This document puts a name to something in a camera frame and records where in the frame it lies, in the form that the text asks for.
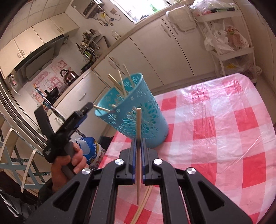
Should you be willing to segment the person's left hand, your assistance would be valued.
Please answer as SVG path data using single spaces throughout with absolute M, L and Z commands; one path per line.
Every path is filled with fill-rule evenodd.
M 53 192 L 59 191 L 67 182 L 85 168 L 88 168 L 87 159 L 79 145 L 69 142 L 66 149 L 73 149 L 73 156 L 58 156 L 51 166 L 51 180 Z

